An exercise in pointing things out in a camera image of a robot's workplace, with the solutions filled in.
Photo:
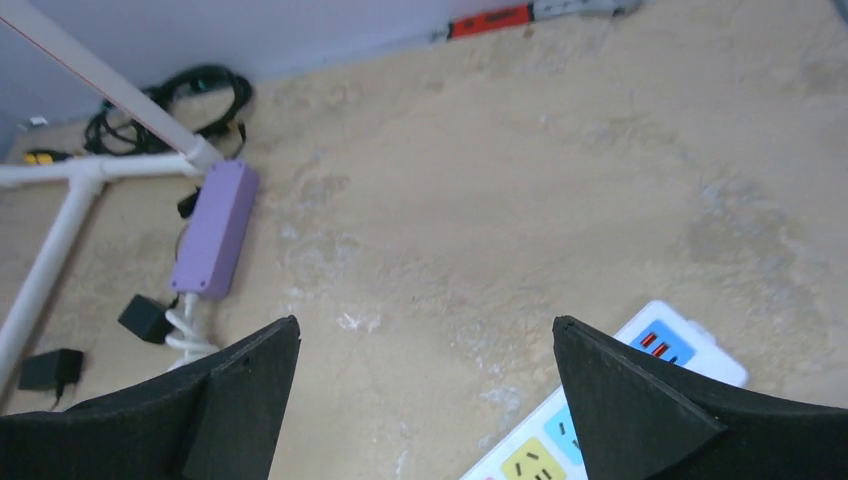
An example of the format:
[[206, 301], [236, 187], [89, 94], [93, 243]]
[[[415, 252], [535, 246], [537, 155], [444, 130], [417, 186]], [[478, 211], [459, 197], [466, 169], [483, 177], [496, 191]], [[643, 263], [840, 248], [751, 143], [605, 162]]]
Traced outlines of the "white power strip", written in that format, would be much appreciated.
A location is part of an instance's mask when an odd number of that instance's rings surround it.
[[[717, 344], [713, 335], [661, 300], [649, 302], [614, 337], [639, 351], [728, 385], [743, 387], [748, 381], [747, 370]], [[566, 479], [587, 477], [561, 386], [463, 477], [527, 479], [525, 473], [506, 471], [525, 457], [527, 446], [541, 446], [538, 457], [551, 460], [556, 475], [562, 473]]]

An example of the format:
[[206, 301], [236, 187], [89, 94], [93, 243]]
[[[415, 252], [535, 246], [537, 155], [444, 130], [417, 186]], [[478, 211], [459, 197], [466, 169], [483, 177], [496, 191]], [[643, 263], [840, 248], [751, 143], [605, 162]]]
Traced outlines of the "black plug adapter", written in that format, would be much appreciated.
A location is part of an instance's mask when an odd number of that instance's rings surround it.
[[17, 388], [24, 391], [49, 391], [57, 405], [67, 385], [76, 384], [82, 373], [84, 353], [61, 348], [26, 358], [20, 369]]
[[[194, 212], [200, 193], [201, 187], [196, 186], [193, 193], [177, 202], [177, 212], [184, 221], [184, 225], [175, 241], [174, 260], [178, 258], [182, 238], [189, 226], [189, 219]], [[174, 326], [166, 319], [166, 311], [174, 309], [179, 304], [180, 298], [181, 295], [177, 293], [168, 305], [165, 305], [148, 296], [135, 294], [119, 315], [118, 323], [140, 340], [162, 345], [167, 335], [174, 330]]]

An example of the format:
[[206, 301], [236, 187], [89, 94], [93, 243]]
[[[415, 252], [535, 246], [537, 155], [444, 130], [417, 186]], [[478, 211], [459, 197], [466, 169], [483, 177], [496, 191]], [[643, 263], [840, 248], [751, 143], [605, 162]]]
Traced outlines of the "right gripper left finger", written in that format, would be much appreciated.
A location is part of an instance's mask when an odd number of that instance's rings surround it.
[[280, 318], [200, 360], [63, 412], [1, 419], [4, 479], [266, 479], [301, 331]]

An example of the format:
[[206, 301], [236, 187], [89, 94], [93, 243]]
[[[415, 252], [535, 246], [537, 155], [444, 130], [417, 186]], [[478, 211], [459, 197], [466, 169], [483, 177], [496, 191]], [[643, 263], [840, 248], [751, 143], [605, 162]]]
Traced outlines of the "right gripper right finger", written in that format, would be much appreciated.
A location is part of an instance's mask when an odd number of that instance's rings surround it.
[[555, 318], [591, 479], [844, 479], [847, 412], [737, 388]]

